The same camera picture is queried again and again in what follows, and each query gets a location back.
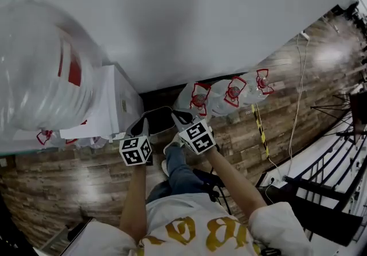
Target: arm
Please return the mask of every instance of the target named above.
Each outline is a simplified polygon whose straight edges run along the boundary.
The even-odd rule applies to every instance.
[[[256,209],[267,206],[259,191],[215,147],[206,152],[206,158],[247,218]]]
[[[134,166],[121,214],[120,229],[138,243],[147,233],[145,207],[146,166]]]

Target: leg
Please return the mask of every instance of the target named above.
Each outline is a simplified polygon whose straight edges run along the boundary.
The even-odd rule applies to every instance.
[[[167,170],[172,195],[186,193],[206,193],[204,183],[200,180],[185,162],[184,151],[177,145],[166,149]]]
[[[156,185],[150,192],[147,200],[146,200],[146,204],[153,202],[157,199],[163,198],[163,197],[167,197],[170,196],[172,193],[172,189],[171,186],[169,184],[169,182],[163,181],[160,184]]]

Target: white t-shirt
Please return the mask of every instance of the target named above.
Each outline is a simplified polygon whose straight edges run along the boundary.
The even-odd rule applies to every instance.
[[[149,203],[147,222],[147,235],[138,245],[125,232],[92,222],[67,255],[256,256],[264,245],[282,255],[313,255],[291,206],[283,202],[253,212],[247,230],[208,194],[174,195]]]

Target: shoe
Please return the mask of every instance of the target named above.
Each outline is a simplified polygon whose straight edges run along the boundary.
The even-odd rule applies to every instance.
[[[179,137],[178,133],[173,137],[173,140],[167,145],[165,146],[165,148],[163,149],[163,153],[164,155],[166,155],[166,150],[169,146],[171,145],[175,145],[178,147],[182,147],[182,145],[184,144],[184,142],[182,142],[181,138]]]
[[[165,173],[165,175],[166,175],[166,176],[170,176],[170,175],[168,174],[168,170],[167,170],[167,160],[166,160],[166,159],[164,159],[164,160],[162,161],[162,170],[163,170],[163,172]]]

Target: yellow and black tape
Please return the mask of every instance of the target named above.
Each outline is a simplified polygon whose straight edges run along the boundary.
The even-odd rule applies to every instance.
[[[255,110],[254,105],[251,105],[251,108],[252,108],[252,113],[254,114],[255,119],[256,119],[257,127],[259,128],[259,131],[260,131],[261,141],[263,143],[263,146],[266,152],[266,159],[269,159],[270,157],[269,149],[268,149],[268,145],[266,144],[265,132],[263,129],[263,125],[261,124],[261,120],[259,118],[259,112]]]

